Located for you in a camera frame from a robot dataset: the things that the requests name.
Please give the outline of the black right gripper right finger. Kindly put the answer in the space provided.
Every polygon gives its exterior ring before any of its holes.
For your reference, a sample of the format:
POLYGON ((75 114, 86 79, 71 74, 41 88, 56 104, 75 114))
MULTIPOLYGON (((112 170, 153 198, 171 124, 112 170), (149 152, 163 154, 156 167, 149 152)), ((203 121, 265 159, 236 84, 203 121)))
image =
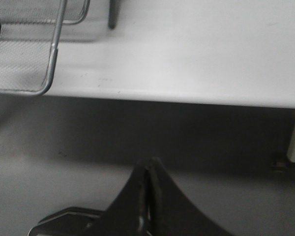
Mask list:
POLYGON ((158 158, 149 160, 150 232, 153 236, 230 236, 179 189, 158 158))

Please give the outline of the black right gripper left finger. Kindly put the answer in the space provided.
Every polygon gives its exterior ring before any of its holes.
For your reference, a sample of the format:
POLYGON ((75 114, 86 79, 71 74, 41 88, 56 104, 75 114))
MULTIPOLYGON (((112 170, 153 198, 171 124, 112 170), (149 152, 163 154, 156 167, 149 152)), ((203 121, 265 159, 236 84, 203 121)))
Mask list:
POLYGON ((134 167, 113 203, 82 235, 146 236, 148 231, 146 161, 134 167))

